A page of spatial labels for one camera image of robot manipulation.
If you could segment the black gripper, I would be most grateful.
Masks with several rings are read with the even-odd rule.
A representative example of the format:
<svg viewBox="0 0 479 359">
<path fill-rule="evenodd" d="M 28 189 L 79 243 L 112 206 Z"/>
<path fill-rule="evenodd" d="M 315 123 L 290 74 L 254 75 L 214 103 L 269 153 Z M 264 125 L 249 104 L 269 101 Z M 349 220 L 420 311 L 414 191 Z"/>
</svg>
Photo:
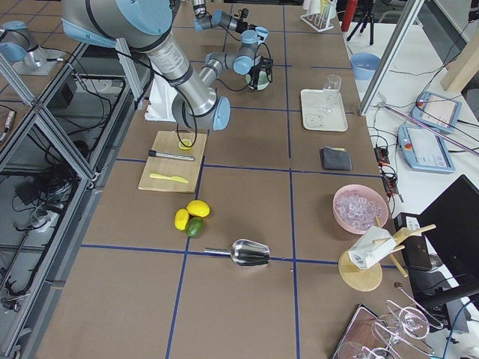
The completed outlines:
<svg viewBox="0 0 479 359">
<path fill-rule="evenodd" d="M 237 32 L 243 33 L 247 30 L 255 30 L 256 25 L 248 23 L 246 20 L 248 18 L 249 10 L 248 8 L 240 9 L 237 14 Z"/>
<path fill-rule="evenodd" d="M 263 56 L 260 57 L 260 60 L 257 64 L 255 64 L 250 70 L 249 75 L 251 75 L 251 89 L 257 90 L 257 76 L 260 71 L 266 72 L 269 78 L 269 83 L 273 80 L 272 74 L 272 67 L 273 67 L 273 60 L 271 58 L 265 58 Z"/>
</svg>

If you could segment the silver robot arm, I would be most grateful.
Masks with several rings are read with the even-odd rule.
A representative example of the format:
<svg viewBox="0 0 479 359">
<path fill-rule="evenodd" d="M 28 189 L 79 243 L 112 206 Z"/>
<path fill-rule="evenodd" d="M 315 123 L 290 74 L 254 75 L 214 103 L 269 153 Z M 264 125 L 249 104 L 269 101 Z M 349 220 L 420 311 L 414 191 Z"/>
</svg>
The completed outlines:
<svg viewBox="0 0 479 359">
<path fill-rule="evenodd" d="M 64 1 L 63 29 L 74 40 L 106 48 L 125 39 L 128 47 L 145 54 L 176 90 L 171 110 L 179 126 L 223 130 L 230 120 L 231 105 L 211 84 L 225 70 L 241 76 L 256 70 L 258 48 L 269 32 L 220 10 L 208 14 L 205 1 L 194 1 L 197 30 L 223 27 L 241 36 L 237 51 L 210 53 L 197 72 L 172 33 L 179 6 L 178 1 Z"/>
<path fill-rule="evenodd" d="M 212 28 L 223 28 L 242 34 L 246 30 L 254 30 L 256 25 L 249 24 L 248 8 L 242 8 L 239 13 L 230 15 L 222 10 L 215 10 L 213 14 L 207 11 L 207 2 L 204 0 L 192 1 L 195 13 L 194 27 L 197 31 L 204 31 Z"/>
</svg>

